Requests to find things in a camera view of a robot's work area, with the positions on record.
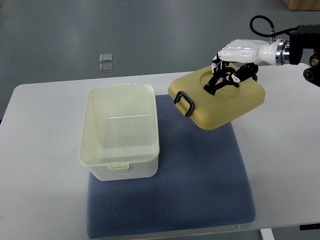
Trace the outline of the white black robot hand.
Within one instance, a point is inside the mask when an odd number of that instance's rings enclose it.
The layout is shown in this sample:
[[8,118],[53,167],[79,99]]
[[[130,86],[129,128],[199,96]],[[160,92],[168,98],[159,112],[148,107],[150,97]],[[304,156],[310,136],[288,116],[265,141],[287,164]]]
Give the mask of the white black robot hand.
[[212,77],[203,89],[211,95],[226,86],[238,88],[241,82],[255,77],[264,62],[272,66],[286,63],[283,50],[286,41],[236,39],[223,47],[212,59]]

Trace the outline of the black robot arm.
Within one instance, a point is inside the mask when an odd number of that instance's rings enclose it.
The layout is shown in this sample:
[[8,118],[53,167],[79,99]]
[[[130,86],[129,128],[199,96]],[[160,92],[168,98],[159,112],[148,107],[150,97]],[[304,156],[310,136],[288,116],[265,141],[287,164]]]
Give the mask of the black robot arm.
[[320,85],[320,26],[299,25],[282,30],[278,35],[286,34],[289,40],[280,44],[279,56],[281,64],[298,65],[301,62],[303,51],[313,50],[309,57],[309,68],[303,71],[303,77],[309,83]]

